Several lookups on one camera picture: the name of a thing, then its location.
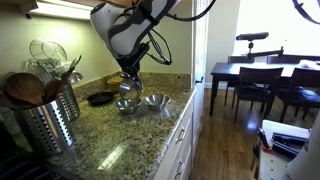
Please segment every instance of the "granite countertop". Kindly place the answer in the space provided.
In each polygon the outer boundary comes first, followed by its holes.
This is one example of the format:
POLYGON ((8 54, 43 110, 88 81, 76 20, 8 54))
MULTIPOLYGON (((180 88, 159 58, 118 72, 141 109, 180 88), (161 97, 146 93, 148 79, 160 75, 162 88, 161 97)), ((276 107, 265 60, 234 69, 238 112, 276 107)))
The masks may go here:
POLYGON ((49 159, 83 179, 153 179, 166 153, 193 90, 145 87, 134 115, 114 106, 79 103, 81 115, 71 122, 73 146, 49 159), (166 94, 172 100, 162 112, 143 103, 146 96, 166 94))

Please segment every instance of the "dining chair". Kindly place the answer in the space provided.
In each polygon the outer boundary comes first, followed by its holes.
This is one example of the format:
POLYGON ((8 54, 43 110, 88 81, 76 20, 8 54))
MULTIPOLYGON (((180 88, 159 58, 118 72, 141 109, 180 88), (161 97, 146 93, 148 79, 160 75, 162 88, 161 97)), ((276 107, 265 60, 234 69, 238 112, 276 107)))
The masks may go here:
MULTIPOLYGON (((295 56, 267 56, 267 64, 299 64, 300 58, 295 56)), ((291 88, 290 85, 282 85, 278 84, 275 88, 282 88, 289 90, 291 88)), ((296 90, 303 90, 302 86, 295 87, 296 90)), ((296 110, 294 112, 294 117, 297 117, 300 107, 295 107, 296 110)))
MULTIPOLYGON (((254 58, 247 59, 247 56, 228 56, 228 63, 254 63, 254 58)), ((226 106, 227 104, 229 87, 234 88, 236 85, 239 85, 239 84, 240 84, 239 79, 229 80, 227 82, 226 94, 224 97, 224 106, 226 106)), ((233 91, 231 108, 233 108, 233 105, 234 105, 234 97, 235 97, 235 91, 233 91)))
POLYGON ((237 121, 239 101, 261 102, 260 113, 264 111, 264 118, 270 112, 274 95, 274 86, 278 84, 283 68, 255 69, 241 67, 239 73, 240 84, 235 87, 237 96, 236 112, 234 121, 237 121), (268 87, 248 86, 248 83, 268 84, 268 87))
POLYGON ((300 59, 294 56, 267 56, 267 64, 299 64, 300 59))
POLYGON ((288 106, 306 108, 302 119, 306 117, 309 108, 320 108, 320 96, 316 92, 308 89, 296 89, 298 86, 320 88, 320 71, 295 68, 290 78, 290 84, 289 90, 277 89, 275 91, 276 96, 283 103, 281 123, 283 123, 288 106))

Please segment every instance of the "wooden spatula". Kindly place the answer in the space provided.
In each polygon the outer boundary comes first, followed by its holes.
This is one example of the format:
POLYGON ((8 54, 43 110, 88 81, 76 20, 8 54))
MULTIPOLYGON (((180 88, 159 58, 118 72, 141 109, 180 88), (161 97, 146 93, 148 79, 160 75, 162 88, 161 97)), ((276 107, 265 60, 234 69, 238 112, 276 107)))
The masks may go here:
POLYGON ((27 101, 35 106, 43 105, 43 86, 33 74, 13 74, 6 80, 4 88, 10 96, 16 99, 27 101))

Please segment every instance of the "lamp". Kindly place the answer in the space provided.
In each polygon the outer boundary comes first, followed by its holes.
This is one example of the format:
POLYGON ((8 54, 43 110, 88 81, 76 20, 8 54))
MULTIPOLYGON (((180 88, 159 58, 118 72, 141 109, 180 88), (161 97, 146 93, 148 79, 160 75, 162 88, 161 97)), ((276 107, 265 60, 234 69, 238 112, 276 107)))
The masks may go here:
POLYGON ((20 10, 26 14, 38 14, 71 19, 89 20, 93 7, 71 3, 62 0, 32 1, 20 6, 20 10))

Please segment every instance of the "metal bowl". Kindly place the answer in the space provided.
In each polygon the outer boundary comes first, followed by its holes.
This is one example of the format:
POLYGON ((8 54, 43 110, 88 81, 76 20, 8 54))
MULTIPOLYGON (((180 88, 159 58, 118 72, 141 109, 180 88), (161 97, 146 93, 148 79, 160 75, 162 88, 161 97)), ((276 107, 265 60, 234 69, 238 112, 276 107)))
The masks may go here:
POLYGON ((135 113, 139 106, 141 105, 141 99, 135 99, 132 101, 128 101, 125 99, 120 99, 115 103, 116 108, 123 114, 133 114, 135 113))
POLYGON ((125 100, 138 99, 142 94, 142 82, 132 79, 123 79, 120 83, 119 94, 125 100))
POLYGON ((164 94, 154 94, 145 99, 145 104, 153 111, 162 111, 170 101, 164 94))

